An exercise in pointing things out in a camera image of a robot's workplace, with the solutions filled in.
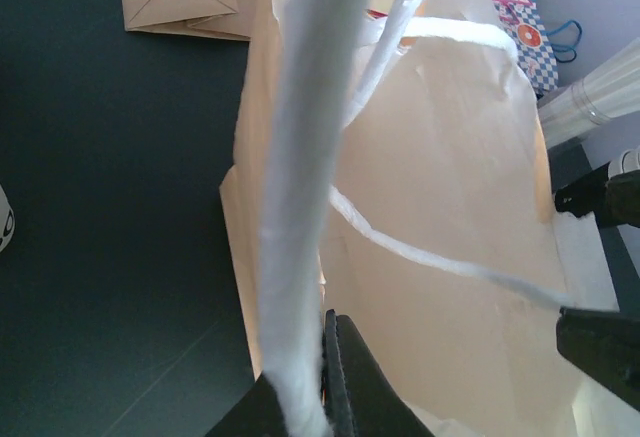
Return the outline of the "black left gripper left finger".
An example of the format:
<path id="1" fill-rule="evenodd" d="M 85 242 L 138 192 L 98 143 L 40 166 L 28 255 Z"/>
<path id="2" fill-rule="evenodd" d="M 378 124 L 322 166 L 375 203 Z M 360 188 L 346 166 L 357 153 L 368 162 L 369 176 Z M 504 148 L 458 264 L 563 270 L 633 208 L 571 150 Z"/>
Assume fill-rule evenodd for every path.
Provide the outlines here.
<path id="1" fill-rule="evenodd" d="M 316 362 L 259 376 L 210 436 L 431 436 L 395 392 L 355 323 L 325 314 Z"/>

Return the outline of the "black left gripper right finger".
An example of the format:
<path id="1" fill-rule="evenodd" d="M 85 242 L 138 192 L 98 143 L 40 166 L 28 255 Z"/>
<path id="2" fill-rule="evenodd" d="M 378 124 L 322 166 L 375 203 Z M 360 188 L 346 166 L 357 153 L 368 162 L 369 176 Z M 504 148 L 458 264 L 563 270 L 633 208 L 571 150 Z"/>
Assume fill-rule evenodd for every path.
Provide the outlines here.
<path id="1" fill-rule="evenodd" d="M 639 408 L 639 319 L 620 312 L 563 307 L 559 354 L 633 409 Z"/>

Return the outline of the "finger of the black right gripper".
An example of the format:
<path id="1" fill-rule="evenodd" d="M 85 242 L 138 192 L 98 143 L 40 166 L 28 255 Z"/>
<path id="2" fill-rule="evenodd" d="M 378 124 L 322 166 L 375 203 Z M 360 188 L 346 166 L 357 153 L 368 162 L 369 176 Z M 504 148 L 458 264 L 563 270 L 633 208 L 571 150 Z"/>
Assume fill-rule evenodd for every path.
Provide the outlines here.
<path id="1" fill-rule="evenodd" d="M 554 195 L 559 213 L 576 218 L 594 214 L 598 228 L 639 227 L 639 171 L 609 176 L 603 165 L 559 189 Z"/>

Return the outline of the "orange paper bag white handles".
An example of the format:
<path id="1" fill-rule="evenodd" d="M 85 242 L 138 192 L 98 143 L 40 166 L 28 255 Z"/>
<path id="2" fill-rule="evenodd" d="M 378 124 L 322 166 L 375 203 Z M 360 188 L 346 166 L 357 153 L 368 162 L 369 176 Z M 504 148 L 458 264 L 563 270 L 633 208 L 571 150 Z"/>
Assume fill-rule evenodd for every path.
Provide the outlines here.
<path id="1" fill-rule="evenodd" d="M 439 434 L 637 435 L 557 351 L 562 307 L 617 300 L 492 2 L 367 1 L 256 0 L 221 187 L 255 375 L 318 361 L 335 310 Z"/>

